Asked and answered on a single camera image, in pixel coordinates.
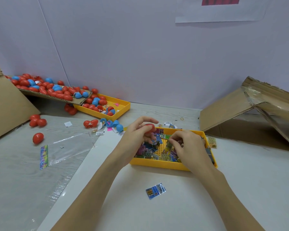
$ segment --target human hand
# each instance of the human hand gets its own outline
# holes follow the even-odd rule
[[[120,142],[112,152],[112,154],[116,156],[116,160],[122,164],[122,167],[126,166],[133,159],[143,142],[152,143],[152,140],[156,140],[156,137],[152,133],[146,134],[147,131],[152,129],[152,126],[145,126],[143,122],[158,124],[158,120],[154,118],[146,116],[139,117],[127,127]]]
[[[209,158],[201,137],[191,131],[176,131],[169,142],[174,146],[182,163],[198,178],[202,179],[211,170],[216,170]]]

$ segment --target human arm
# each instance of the human arm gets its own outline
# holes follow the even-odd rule
[[[214,167],[199,135],[186,130],[176,131],[169,141],[182,163],[207,190],[227,231],[264,231],[231,190],[224,174]],[[184,146],[181,147],[178,141],[183,141]]]
[[[143,126],[143,122],[158,123],[151,117],[142,116],[128,126],[118,145],[51,231],[95,229],[101,207],[119,171],[131,161],[144,141],[156,140],[153,134],[146,134],[152,127]]]

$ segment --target forearm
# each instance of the forearm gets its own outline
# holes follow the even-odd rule
[[[111,153],[51,231],[93,230],[120,169],[114,154]]]
[[[224,175],[216,170],[208,178],[201,180],[211,196],[227,231],[264,231],[236,197]]]

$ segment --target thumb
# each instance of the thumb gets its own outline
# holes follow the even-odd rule
[[[150,131],[152,129],[151,125],[143,126],[138,129],[139,132],[142,132],[142,135],[144,135],[146,132]]]
[[[181,147],[181,144],[178,143],[178,141],[173,140],[173,139],[168,139],[168,141],[174,146],[174,149],[176,150],[178,156],[180,157],[183,148]]]

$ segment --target person's right hand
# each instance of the person's right hand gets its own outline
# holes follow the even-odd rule
[[[216,168],[209,158],[201,137],[191,131],[176,131],[170,138],[182,163],[198,178],[202,179],[211,174]]]

